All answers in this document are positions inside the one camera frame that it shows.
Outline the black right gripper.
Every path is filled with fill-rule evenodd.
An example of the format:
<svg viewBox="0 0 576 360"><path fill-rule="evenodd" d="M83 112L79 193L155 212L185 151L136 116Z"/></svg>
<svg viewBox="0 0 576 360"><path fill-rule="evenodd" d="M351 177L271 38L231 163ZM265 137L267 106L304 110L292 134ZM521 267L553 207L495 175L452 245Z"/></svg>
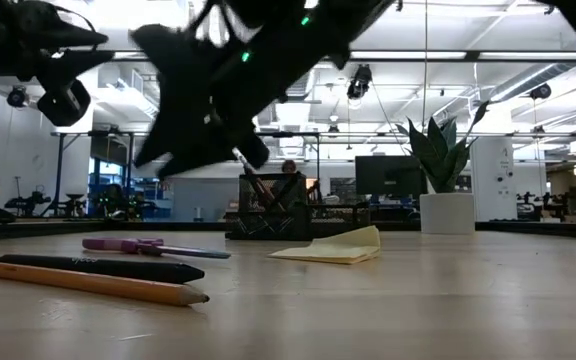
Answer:
<svg viewBox="0 0 576 360"><path fill-rule="evenodd" d="M260 169L269 159L252 122L235 123L218 114L211 95L214 77L263 29L229 30L221 44L199 36L202 29L196 23L184 28L148 24L130 32L156 68L160 87L159 113L133 164L143 168L167 156L156 170L159 179L227 161L228 136L234 137L237 156L250 167Z"/></svg>

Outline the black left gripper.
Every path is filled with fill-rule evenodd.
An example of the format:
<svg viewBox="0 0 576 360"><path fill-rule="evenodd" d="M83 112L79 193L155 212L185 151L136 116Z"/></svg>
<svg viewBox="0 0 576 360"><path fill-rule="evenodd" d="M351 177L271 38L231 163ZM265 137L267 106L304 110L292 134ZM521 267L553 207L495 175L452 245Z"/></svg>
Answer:
<svg viewBox="0 0 576 360"><path fill-rule="evenodd" d="M60 12L80 17L82 28L64 21ZM108 36L96 30L83 15L44 1L0 1L0 76L20 80L37 78L44 88L64 87L82 73L109 62L113 51L66 51L97 46Z"/></svg>

